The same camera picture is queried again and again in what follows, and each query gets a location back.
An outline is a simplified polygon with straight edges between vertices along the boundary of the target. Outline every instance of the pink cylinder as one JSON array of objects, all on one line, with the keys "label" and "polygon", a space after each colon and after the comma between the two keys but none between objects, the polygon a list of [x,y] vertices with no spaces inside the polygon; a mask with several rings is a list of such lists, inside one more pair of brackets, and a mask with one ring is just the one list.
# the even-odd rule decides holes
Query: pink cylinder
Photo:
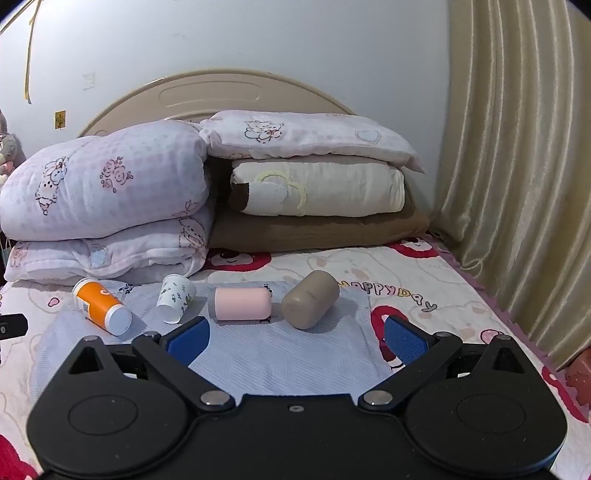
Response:
[{"label": "pink cylinder", "polygon": [[271,316],[271,292],[266,288],[216,288],[209,297],[212,320],[265,320]]}]

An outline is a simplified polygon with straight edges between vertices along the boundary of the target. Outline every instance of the orange and white bottle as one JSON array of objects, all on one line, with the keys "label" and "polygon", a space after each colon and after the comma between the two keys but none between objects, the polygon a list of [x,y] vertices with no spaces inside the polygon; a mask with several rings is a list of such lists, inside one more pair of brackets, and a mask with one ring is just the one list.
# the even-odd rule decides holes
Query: orange and white bottle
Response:
[{"label": "orange and white bottle", "polygon": [[131,325],[131,312],[94,278],[83,278],[72,290],[74,303],[86,318],[112,335],[123,335]]}]

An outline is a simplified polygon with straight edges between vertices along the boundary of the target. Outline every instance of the brown cylinder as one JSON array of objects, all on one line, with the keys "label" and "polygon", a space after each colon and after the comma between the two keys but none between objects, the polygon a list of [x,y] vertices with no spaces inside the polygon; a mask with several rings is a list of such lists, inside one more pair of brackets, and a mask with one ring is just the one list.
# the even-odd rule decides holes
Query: brown cylinder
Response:
[{"label": "brown cylinder", "polygon": [[339,282],[323,270],[314,270],[283,297],[281,313],[299,330],[312,328],[340,295]]}]

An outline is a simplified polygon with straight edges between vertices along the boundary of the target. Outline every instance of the blue gripper pad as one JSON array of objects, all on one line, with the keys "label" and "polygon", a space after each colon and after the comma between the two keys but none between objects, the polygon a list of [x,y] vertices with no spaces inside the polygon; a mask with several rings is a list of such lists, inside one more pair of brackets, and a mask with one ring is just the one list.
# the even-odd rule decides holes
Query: blue gripper pad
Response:
[{"label": "blue gripper pad", "polygon": [[163,336],[160,344],[188,367],[209,344],[209,322],[204,317],[198,317]]},{"label": "blue gripper pad", "polygon": [[384,323],[384,341],[404,365],[408,365],[429,350],[431,337],[406,320],[397,322],[391,316]]}]

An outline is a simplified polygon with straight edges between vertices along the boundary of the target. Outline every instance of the stuffed toy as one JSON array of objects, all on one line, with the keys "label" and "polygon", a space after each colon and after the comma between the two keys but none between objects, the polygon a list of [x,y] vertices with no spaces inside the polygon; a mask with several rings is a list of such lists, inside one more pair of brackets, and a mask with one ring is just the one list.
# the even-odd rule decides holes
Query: stuffed toy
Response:
[{"label": "stuffed toy", "polygon": [[17,140],[7,130],[6,118],[0,111],[0,187],[14,170],[13,160],[17,156]]}]

